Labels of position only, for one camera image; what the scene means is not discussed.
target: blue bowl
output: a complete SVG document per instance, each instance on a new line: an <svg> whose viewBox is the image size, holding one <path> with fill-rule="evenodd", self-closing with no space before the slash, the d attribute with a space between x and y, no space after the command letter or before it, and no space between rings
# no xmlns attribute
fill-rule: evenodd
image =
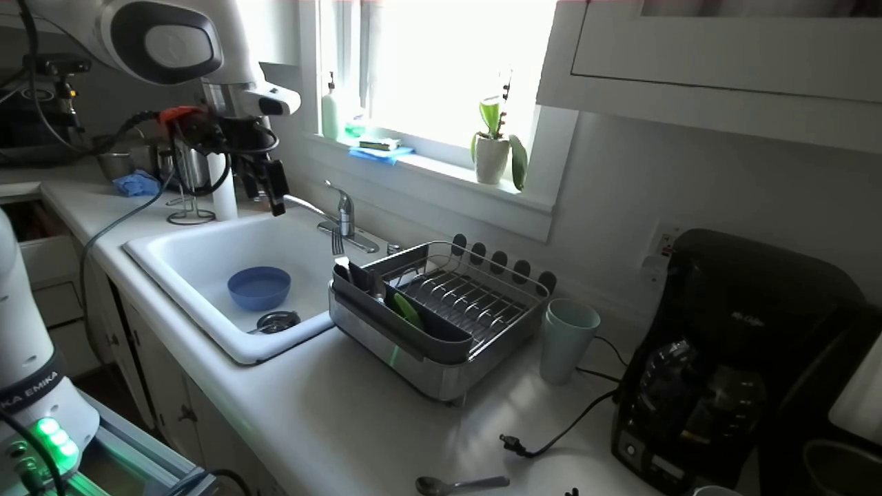
<svg viewBox="0 0 882 496"><path fill-rule="evenodd" d="M281 307L293 279L278 267L249 267L227 281L231 300L246 311L267 311Z"/></svg>

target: potted plant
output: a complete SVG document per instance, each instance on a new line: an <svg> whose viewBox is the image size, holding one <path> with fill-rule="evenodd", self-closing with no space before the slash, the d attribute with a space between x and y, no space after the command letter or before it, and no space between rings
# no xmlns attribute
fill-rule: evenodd
<svg viewBox="0 0 882 496"><path fill-rule="evenodd" d="M527 150L519 136L504 136L504 103L511 86L501 86L498 96L487 96L476 106L484 131L471 137L471 162L476 183L498 186L507 165L513 165L513 186L524 191L527 183Z"/></svg>

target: white sink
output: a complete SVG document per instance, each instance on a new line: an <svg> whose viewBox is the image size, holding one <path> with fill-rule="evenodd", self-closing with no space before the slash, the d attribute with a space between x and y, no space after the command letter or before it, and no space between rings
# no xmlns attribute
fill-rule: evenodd
<svg viewBox="0 0 882 496"><path fill-rule="evenodd" d="M133 241L125 250L166 289L166 295L236 363L267 362L322 330L329 318L332 237L316 219L256 215ZM373 257L351 249L352 263ZM274 311L298 311L301 323L281 334L249 334L264 311L243 311L227 281L246 267L270 264L293 279L293 289Z"/></svg>

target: countertop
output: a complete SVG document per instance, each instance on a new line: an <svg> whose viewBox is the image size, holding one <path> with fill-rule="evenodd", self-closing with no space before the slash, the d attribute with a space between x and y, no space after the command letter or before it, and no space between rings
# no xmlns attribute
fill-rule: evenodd
<svg viewBox="0 0 882 496"><path fill-rule="evenodd" d="M23 173L19 183L39 183L45 202L81 242L143 202L115 197L108 183L81 169L41 177L48 173ZM418 474L443 479L511 474L513 485L484 492L487 496L562 496L573 487L581 496L655 494L609 453L611 402L595 409L537 460L501 449L498 434L520 436L529 449L544 446L592 396L611 390L589 376L575 376L569 385L545 385L537 372L537 339L461 406L424 401L337 329L267 363L236 368L121 250L126 241L183 230L166 223L169 212L172 208L159 198L101 234L93 257L115 286L141 303L158 339L287 494L405 496L416 494ZM581 363L621 372L603 344L592 344Z"/></svg>

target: metal dish rack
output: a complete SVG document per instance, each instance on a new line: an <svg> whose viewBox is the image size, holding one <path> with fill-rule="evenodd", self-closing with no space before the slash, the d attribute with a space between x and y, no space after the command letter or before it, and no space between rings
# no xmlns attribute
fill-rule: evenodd
<svg viewBox="0 0 882 496"><path fill-rule="evenodd" d="M337 267L337 329L438 402L457 402L544 326L552 289L464 245L416 245Z"/></svg>

